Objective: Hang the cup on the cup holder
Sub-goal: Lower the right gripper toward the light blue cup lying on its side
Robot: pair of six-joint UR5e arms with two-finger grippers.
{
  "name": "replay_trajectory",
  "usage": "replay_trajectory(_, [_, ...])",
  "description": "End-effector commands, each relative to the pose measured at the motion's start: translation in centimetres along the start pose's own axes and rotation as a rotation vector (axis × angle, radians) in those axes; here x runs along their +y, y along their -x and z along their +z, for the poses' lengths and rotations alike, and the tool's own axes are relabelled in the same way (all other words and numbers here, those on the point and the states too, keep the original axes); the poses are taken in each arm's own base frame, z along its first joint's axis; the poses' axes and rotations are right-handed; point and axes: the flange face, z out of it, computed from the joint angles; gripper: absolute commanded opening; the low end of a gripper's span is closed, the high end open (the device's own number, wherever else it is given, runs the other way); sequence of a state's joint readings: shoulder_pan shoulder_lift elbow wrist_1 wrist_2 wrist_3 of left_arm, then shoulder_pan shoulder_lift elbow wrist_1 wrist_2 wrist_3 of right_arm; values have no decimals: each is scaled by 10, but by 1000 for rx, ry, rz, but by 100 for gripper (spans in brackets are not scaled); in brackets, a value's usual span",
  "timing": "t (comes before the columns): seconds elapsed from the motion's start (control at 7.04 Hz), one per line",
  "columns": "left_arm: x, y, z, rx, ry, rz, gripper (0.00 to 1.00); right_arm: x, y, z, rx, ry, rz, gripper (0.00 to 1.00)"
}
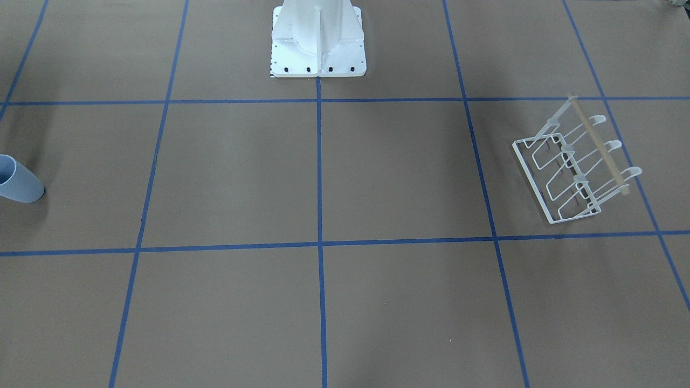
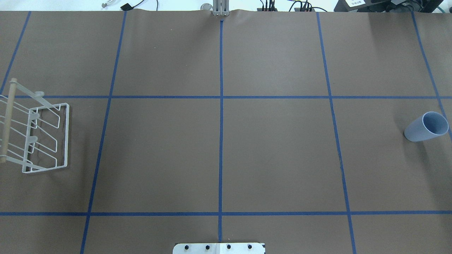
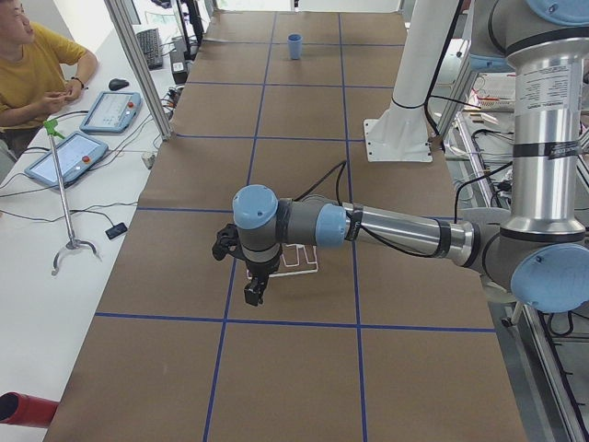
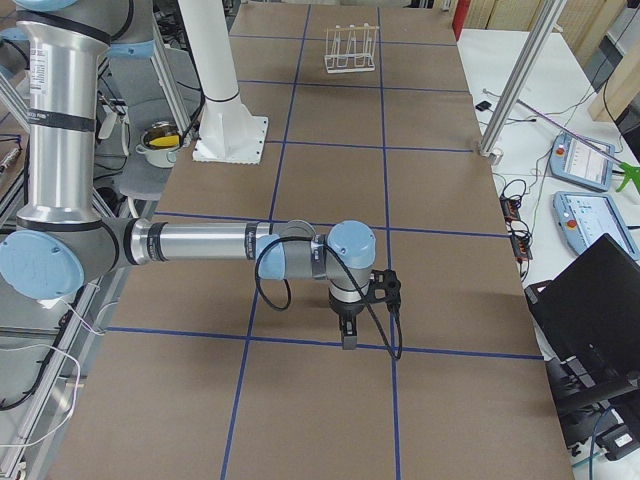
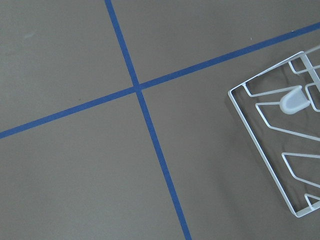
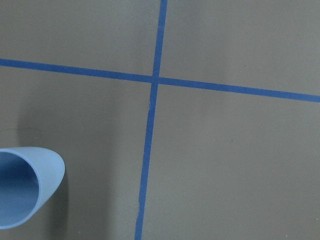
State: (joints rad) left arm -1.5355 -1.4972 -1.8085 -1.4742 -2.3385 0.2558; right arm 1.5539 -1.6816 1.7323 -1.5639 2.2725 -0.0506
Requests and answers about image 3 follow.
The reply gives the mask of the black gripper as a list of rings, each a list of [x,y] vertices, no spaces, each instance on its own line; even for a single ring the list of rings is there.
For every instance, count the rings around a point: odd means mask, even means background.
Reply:
[[[272,246],[262,251],[244,248],[243,253],[246,258],[248,278],[252,278],[244,287],[245,301],[249,305],[262,305],[264,292],[270,279],[268,275],[277,272],[280,267],[282,247]]]

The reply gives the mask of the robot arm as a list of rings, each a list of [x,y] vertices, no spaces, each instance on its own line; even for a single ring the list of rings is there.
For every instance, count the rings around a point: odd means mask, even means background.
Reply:
[[[433,78],[422,45],[427,25],[441,37],[452,2],[416,4],[389,109],[364,124],[372,161],[393,163],[384,185],[399,212],[343,203],[308,192],[280,199],[262,185],[241,189],[234,221],[219,233],[214,257],[247,265],[245,299],[258,305],[279,268],[285,244],[338,247],[373,241],[420,258],[448,259],[504,288],[508,297],[546,313],[588,298],[585,228],[574,214],[583,61],[588,55],[584,1],[478,1],[471,57],[489,71],[515,71],[513,188],[509,209],[471,209],[453,221],[430,218],[434,171],[419,115]]]

